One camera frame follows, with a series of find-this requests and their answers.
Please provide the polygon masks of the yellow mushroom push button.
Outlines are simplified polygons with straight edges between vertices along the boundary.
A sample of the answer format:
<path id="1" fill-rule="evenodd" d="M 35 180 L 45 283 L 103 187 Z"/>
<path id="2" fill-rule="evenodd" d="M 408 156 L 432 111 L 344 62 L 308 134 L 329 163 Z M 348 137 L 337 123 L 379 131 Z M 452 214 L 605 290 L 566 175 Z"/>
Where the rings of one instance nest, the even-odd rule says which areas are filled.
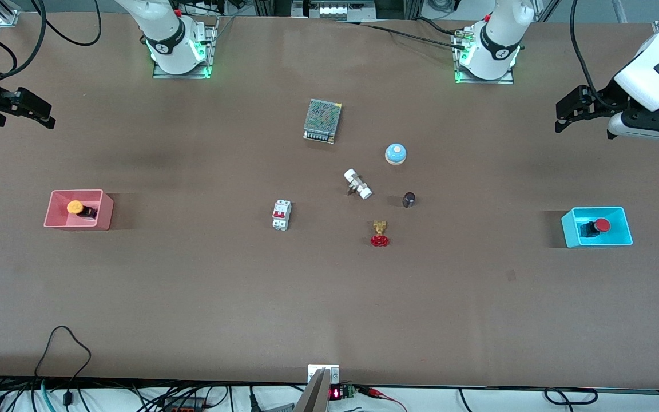
<path id="1" fill-rule="evenodd" d="M 97 218 L 97 209 L 92 208 L 77 199 L 70 201 L 66 205 L 66 211 L 68 211 L 68 214 L 86 220 L 95 220 Z"/>

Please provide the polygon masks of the red mushroom push button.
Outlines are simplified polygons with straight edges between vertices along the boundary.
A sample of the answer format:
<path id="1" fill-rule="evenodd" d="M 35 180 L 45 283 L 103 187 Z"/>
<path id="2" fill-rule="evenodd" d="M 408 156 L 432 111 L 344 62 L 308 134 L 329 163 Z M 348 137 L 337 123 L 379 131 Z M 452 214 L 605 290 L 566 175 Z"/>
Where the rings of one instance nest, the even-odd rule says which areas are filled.
<path id="1" fill-rule="evenodd" d="M 601 234 L 610 231 L 612 225 L 608 219 L 598 218 L 588 221 L 580 226 L 580 235 L 582 238 L 595 238 Z"/>

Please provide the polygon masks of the pink plastic bin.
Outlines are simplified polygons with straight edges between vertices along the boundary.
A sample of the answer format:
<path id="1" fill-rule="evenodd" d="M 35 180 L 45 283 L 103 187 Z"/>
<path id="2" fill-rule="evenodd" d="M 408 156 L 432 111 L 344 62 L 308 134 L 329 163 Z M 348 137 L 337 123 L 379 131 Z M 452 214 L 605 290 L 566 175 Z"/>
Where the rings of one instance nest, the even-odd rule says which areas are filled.
<path id="1" fill-rule="evenodd" d="M 84 211 L 94 213 L 83 217 L 83 213 L 71 213 L 69 204 L 81 204 Z M 112 223 L 115 203 L 101 189 L 76 189 L 52 191 L 43 226 L 63 231 L 107 231 Z"/>

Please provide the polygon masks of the blue plastic bin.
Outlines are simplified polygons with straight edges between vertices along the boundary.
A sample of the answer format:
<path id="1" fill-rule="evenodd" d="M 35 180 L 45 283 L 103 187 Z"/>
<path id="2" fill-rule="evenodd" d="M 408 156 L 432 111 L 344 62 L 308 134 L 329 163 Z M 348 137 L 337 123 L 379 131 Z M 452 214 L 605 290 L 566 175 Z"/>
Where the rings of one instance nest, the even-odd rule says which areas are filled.
<path id="1" fill-rule="evenodd" d="M 595 238 L 582 238 L 581 224 L 598 218 L 611 222 L 610 231 Z M 561 226 L 567 248 L 616 248 L 633 244 L 625 210 L 619 206 L 572 208 L 562 216 Z"/>

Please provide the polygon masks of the white pipe fitting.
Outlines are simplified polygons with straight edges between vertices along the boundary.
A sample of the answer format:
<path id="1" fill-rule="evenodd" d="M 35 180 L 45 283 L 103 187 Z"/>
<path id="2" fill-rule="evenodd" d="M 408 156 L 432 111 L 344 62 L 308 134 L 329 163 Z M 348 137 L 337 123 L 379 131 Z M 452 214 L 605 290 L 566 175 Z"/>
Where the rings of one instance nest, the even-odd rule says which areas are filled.
<path id="1" fill-rule="evenodd" d="M 353 195 L 356 193 L 361 199 L 368 199 L 373 195 L 373 191 L 369 188 L 368 184 L 364 182 L 361 175 L 359 175 L 353 168 L 348 169 L 344 174 L 346 182 L 348 183 L 346 195 Z"/>

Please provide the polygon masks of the metal mesh power supply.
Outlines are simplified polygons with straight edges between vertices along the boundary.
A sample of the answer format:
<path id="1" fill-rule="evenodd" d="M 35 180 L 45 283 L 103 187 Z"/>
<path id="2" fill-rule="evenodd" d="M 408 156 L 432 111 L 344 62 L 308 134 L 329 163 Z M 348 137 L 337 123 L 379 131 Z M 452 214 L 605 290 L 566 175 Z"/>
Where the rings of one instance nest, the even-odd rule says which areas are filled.
<path id="1" fill-rule="evenodd" d="M 303 138 L 334 144 L 342 107 L 339 102 L 311 99 L 304 120 Z"/>

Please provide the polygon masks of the white red circuit breaker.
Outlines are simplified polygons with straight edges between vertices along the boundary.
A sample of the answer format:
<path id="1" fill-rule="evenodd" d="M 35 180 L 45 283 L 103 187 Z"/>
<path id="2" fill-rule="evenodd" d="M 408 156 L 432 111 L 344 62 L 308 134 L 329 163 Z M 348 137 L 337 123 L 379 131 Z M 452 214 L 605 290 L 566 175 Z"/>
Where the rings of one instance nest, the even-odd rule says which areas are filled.
<path id="1" fill-rule="evenodd" d="M 291 218 L 292 203 L 286 199 L 278 199 L 272 212 L 272 227 L 277 231 L 286 231 Z"/>

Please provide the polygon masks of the white device with sockets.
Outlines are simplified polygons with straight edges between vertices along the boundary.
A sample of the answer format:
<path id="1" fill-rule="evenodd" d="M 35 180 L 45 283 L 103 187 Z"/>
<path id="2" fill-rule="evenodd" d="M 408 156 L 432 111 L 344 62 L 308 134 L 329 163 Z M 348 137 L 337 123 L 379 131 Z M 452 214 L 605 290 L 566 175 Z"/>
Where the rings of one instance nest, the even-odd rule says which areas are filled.
<path id="1" fill-rule="evenodd" d="M 375 0 L 291 0 L 291 16 L 361 23 L 376 21 Z"/>

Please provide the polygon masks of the red clip lead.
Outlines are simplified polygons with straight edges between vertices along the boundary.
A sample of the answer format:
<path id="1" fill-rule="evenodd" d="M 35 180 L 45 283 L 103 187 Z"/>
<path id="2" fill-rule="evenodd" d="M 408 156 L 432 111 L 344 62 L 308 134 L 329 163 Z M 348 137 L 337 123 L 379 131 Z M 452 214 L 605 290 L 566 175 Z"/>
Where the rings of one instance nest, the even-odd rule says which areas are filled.
<path id="1" fill-rule="evenodd" d="M 363 394 L 364 396 L 371 397 L 372 399 L 379 399 L 380 401 L 388 401 L 388 402 L 393 402 L 396 405 L 400 406 L 403 412 L 409 412 L 408 409 L 405 407 L 402 402 L 397 401 L 397 399 L 394 399 L 387 394 L 385 394 L 382 391 L 379 391 L 373 387 L 369 386 L 363 386 L 363 385 L 355 385 L 355 389 L 357 392 Z"/>

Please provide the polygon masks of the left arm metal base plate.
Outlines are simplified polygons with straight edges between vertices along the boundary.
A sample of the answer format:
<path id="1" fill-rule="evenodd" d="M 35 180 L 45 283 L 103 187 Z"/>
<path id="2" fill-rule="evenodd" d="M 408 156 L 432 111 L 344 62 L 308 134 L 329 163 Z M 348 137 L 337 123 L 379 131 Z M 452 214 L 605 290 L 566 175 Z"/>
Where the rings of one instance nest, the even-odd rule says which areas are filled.
<path id="1" fill-rule="evenodd" d="M 452 58 L 454 61 L 454 79 L 457 84 L 502 84 L 502 85 L 512 85 L 514 84 L 514 75 L 513 75 L 513 66 L 515 65 L 515 58 L 510 61 L 504 75 L 499 78 L 487 79 L 479 77 L 473 73 L 471 68 L 474 66 L 473 63 L 477 63 L 476 66 L 479 67 L 479 63 L 482 61 L 479 59 L 483 57 L 482 52 L 478 52 L 479 47 L 475 44 L 473 27 L 465 27 L 463 30 L 454 31 L 453 35 L 450 35 L 450 40 L 453 45 L 458 45 L 461 49 L 454 49 L 452 51 Z"/>

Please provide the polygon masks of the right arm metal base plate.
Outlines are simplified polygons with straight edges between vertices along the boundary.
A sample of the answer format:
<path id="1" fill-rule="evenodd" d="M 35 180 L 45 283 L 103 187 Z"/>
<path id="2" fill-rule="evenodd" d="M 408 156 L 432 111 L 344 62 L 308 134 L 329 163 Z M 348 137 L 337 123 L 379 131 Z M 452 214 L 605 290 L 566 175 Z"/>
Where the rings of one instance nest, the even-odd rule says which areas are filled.
<path id="1" fill-rule="evenodd" d="M 150 57 L 153 61 L 154 79 L 209 79 L 212 76 L 217 27 L 193 21 L 190 30 L 185 31 L 181 42 L 173 47 L 170 54 L 161 54 L 163 45 L 153 47 L 148 41 Z"/>

